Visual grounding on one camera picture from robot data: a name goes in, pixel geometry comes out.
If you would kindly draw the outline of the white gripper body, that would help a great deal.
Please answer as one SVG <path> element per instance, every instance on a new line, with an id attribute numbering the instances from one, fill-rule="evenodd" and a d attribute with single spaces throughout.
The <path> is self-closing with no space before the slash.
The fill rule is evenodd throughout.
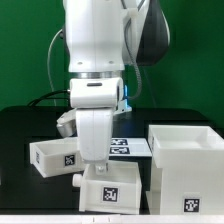
<path id="1" fill-rule="evenodd" d="M 76 127 L 81 157 L 85 163 L 105 164 L 109 159 L 113 109 L 78 109 Z"/>

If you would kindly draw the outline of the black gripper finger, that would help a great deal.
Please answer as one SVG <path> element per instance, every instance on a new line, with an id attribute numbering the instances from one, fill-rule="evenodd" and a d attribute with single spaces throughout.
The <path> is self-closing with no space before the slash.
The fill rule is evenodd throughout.
<path id="1" fill-rule="evenodd" d="M 96 164 L 95 165 L 96 173 L 97 174 L 106 174 L 108 171 L 108 164 Z"/>

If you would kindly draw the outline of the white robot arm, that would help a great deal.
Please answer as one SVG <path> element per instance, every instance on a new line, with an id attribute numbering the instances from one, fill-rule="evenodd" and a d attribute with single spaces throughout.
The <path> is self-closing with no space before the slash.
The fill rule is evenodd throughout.
<path id="1" fill-rule="evenodd" d="M 124 97 L 121 73 L 127 64 L 156 64 L 168 50 L 169 27 L 159 0 L 63 0 L 63 6 L 81 158 L 102 175 Z"/>

